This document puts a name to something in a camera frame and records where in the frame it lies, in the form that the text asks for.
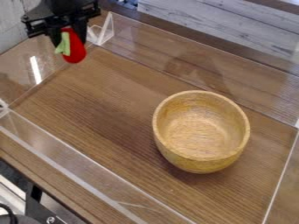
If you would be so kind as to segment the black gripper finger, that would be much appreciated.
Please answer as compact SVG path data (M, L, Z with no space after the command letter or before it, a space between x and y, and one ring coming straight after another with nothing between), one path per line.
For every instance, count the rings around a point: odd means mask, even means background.
M81 43L87 42L87 33L88 33L88 19L85 17L76 17L73 19L72 28L79 35Z
M49 27L48 28L48 36L51 38L51 42L53 46L57 46L61 42L61 28L60 27Z

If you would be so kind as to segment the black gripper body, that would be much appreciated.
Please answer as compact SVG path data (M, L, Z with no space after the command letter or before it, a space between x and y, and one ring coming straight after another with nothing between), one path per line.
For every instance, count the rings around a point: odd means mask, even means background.
M99 0L40 0L21 16L29 38L48 35L49 27L67 27L73 19L88 19L100 15Z

